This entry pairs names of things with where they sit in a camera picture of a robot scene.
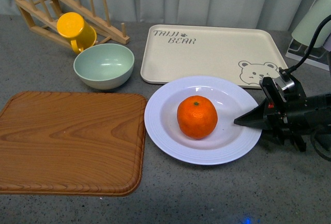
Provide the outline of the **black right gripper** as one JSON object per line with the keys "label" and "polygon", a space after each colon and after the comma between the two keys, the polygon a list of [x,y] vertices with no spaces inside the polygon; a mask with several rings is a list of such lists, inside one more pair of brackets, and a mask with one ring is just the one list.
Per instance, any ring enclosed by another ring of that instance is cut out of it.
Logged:
{"label": "black right gripper", "polygon": [[310,135],[312,143],[330,151],[330,94],[307,97],[298,81],[285,93],[270,77],[260,85],[266,99],[234,124],[272,130],[279,140],[292,140],[301,151],[306,149],[302,136]]}

